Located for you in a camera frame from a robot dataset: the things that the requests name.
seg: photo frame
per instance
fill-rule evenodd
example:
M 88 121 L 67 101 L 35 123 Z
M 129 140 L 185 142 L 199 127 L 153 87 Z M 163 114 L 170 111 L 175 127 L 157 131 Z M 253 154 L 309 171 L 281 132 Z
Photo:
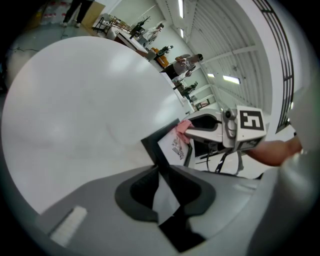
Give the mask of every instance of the photo frame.
M 151 160 L 155 165 L 161 166 L 161 167 L 167 167 L 169 165 L 177 165 L 174 163 L 169 163 L 167 160 L 164 152 L 162 151 L 161 147 L 159 146 L 158 142 L 165 137 L 170 131 L 179 124 L 179 119 L 175 119 L 168 125 L 162 127 L 161 129 L 157 130 L 150 136 L 144 138 L 141 140 L 143 146 L 145 147 L 146 151 L 148 152 Z M 183 166 L 188 166 L 191 158 L 192 153 L 192 146 L 190 144 L 187 145 L 187 153 L 185 154 Z

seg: ceiling light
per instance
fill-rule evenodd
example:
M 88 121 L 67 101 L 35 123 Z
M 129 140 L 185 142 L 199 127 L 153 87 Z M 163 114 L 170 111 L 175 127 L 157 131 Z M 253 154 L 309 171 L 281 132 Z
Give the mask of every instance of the ceiling light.
M 178 2 L 179 2 L 180 17 L 183 19 L 184 18 L 184 2 L 183 0 L 178 0 Z
M 240 84 L 240 79 L 237 78 L 237 77 L 232 77 L 232 76 L 224 75 L 224 76 L 223 76 L 223 79 L 226 80 L 226 81 L 229 81 L 229 82 L 238 84 L 238 85 Z

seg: table top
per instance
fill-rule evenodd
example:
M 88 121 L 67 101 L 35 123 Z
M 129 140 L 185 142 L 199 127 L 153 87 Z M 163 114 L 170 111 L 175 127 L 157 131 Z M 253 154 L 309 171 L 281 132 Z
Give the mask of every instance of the table top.
M 141 139 L 184 117 L 139 54 L 104 38 L 69 38 L 38 52 L 14 79 L 2 114 L 4 157 L 42 213 L 89 181 L 152 165 Z
M 128 41 L 130 41 L 132 43 L 132 45 L 139 51 L 143 52 L 143 53 L 148 53 L 148 51 L 140 44 L 138 43 L 138 41 L 134 38 L 130 39 L 131 34 L 120 31 L 119 32 L 120 35 L 122 35 L 125 39 L 127 39 Z

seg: white ceiling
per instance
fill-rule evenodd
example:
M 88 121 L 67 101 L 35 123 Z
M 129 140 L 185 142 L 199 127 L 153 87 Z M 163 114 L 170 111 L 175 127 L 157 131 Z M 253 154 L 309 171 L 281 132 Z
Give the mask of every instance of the white ceiling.
M 184 0 L 184 19 L 178 0 L 156 0 L 165 19 L 185 31 L 185 42 L 203 54 L 202 71 L 221 107 L 247 105 L 264 109 L 263 71 L 256 42 L 235 0 Z M 223 79 L 237 77 L 241 84 Z

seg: person's leg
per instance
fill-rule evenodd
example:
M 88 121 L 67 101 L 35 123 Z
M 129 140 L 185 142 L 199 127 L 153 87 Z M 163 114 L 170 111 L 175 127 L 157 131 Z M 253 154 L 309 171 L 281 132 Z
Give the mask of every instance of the person's leg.
M 174 68 L 173 64 L 167 66 L 160 73 L 166 73 L 171 80 L 178 76 L 178 74 L 175 71 L 175 68 Z
M 81 23 L 82 20 L 84 19 L 87 11 L 89 10 L 90 6 L 92 5 L 93 1 L 88 1 L 88 0 L 82 0 L 81 1 L 81 7 L 80 11 L 78 14 L 78 17 L 76 18 L 76 23 Z
M 78 6 L 81 4 L 81 0 L 73 0 L 69 10 L 66 12 L 63 23 L 68 23 L 71 16 L 74 14 Z

